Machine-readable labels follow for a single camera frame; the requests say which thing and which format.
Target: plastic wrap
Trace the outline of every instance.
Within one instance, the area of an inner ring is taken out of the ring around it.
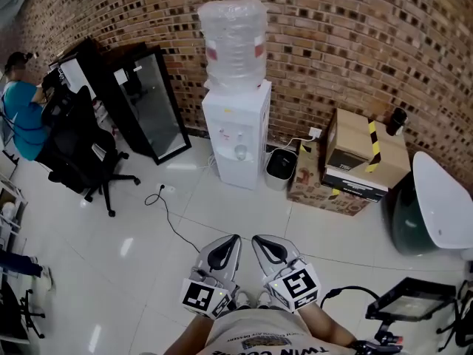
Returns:
[[[251,91],[262,83],[266,11],[260,0],[210,1],[199,8],[208,62],[207,88],[227,94]]]

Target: yellow and black tape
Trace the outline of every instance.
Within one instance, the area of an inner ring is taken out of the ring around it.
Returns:
[[[335,200],[337,196],[340,194],[338,189],[333,188],[331,196],[328,197],[329,200]]]
[[[381,162],[381,152],[379,150],[379,141],[378,141],[378,135],[376,134],[375,122],[369,118],[368,118],[368,127],[370,128],[372,153],[374,157],[371,160],[370,164],[368,164],[367,168],[364,169],[364,171],[373,172],[378,166],[379,162]]]

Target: brick wall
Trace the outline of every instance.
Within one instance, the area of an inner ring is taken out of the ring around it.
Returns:
[[[84,36],[103,51],[160,44],[188,126],[205,128],[204,41],[196,10],[209,0],[27,0],[0,33],[0,61],[39,51],[30,80]],[[269,8],[270,136],[327,127],[336,107],[385,121],[409,114],[409,150],[426,151],[473,191],[473,0],[262,0]]]

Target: black cable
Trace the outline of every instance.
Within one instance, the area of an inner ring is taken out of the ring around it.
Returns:
[[[161,184],[161,187],[160,187],[160,191],[156,194],[156,193],[153,193],[152,195],[149,195],[146,199],[145,199],[145,205],[146,206],[150,206],[150,205],[153,205],[154,203],[156,203],[156,201],[158,201],[159,199],[161,199],[163,202],[164,202],[164,206],[166,207],[166,218],[168,219],[168,222],[169,222],[169,225],[172,229],[172,231],[178,235],[179,237],[181,237],[181,239],[184,241],[184,242],[187,242],[189,245],[191,245],[192,247],[195,248],[195,251],[197,251],[199,254],[200,254],[200,251],[197,249],[197,247],[192,243],[192,242],[189,242],[187,239],[185,239],[181,234],[179,234],[177,231],[174,230],[174,227],[171,223],[171,221],[169,220],[169,209],[168,209],[168,204],[166,203],[166,200],[164,200],[162,197],[161,197],[161,191],[164,189],[164,185]],[[156,200],[154,200],[152,203],[148,203],[148,199],[150,197],[154,197],[156,196]]]
[[[368,288],[359,287],[359,286],[357,286],[357,285],[349,285],[349,286],[346,286],[346,287],[343,287],[343,288],[334,288],[334,289],[332,289],[330,292],[328,292],[328,293],[325,295],[325,297],[322,299],[322,302],[321,302],[321,304],[320,304],[320,309],[322,309],[322,308],[324,307],[324,302],[325,302],[325,300],[331,299],[331,298],[333,298],[333,297],[335,297],[335,296],[338,296],[338,295],[339,295],[343,290],[345,290],[345,289],[352,289],[352,290],[354,290],[354,291],[367,292],[367,293],[370,294],[375,300],[377,300],[377,299],[379,298],[379,296],[378,296],[375,292],[369,290]]]

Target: teal shirt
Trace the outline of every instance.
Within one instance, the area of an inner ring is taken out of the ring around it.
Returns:
[[[32,102],[36,87],[23,81],[13,81],[7,84],[5,91],[4,111],[7,118],[14,122],[15,146],[23,158],[35,160],[47,139],[41,122],[43,109]]]

